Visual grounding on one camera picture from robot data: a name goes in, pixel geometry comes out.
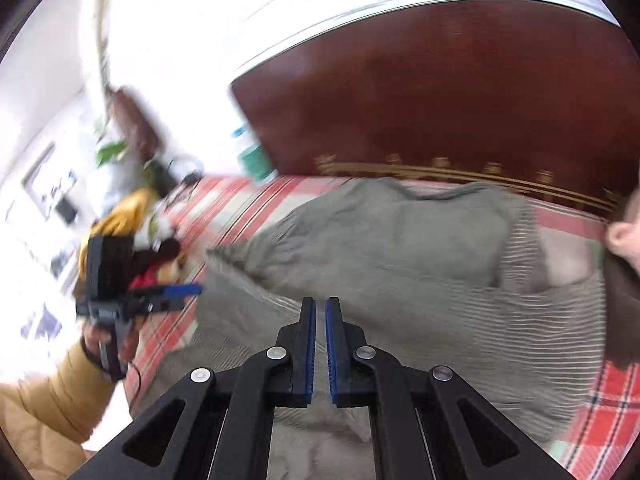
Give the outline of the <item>person's left hand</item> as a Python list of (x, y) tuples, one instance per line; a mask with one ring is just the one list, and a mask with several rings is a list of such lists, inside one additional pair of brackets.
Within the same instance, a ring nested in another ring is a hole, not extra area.
[[(122, 346), (119, 350), (119, 359), (122, 362), (130, 363), (137, 353), (140, 339), (140, 330), (144, 324), (144, 318), (138, 316), (134, 319), (134, 325), (130, 332), (122, 340)], [(106, 330), (102, 330), (93, 322), (85, 322), (82, 326), (82, 344), (88, 358), (96, 365), (101, 365), (100, 344), (108, 344), (111, 336)]]

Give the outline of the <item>left forearm tan sleeve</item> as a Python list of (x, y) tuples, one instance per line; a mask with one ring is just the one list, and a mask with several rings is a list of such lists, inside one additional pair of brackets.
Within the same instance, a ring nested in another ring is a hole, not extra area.
[(26, 474), (66, 479), (92, 453), (84, 449), (99, 426), (115, 385), (81, 340), (50, 376), (1, 386), (1, 432)]

